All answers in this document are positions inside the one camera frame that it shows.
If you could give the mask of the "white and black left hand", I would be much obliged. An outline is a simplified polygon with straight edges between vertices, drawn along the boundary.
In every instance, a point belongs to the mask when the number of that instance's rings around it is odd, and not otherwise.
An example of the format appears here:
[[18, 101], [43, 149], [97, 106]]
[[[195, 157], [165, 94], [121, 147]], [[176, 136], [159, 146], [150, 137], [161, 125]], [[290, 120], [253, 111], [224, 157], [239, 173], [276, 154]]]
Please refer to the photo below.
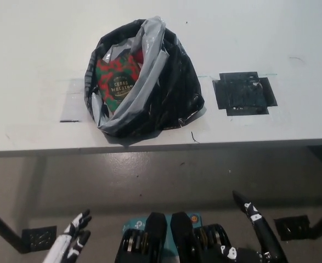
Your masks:
[[56, 238], [43, 263], [76, 262], [91, 236], [85, 229], [91, 219], [89, 209], [78, 214]]

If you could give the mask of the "black and white right hand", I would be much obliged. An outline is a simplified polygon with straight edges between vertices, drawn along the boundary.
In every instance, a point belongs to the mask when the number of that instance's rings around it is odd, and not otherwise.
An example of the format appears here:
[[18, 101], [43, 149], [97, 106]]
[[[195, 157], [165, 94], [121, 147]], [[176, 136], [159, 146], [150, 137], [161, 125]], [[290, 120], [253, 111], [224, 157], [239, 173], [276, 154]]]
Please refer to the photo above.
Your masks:
[[233, 199], [249, 219], [261, 245], [261, 251], [221, 245], [219, 248], [221, 259], [225, 262], [288, 262], [273, 230], [255, 205], [237, 191], [233, 191]]

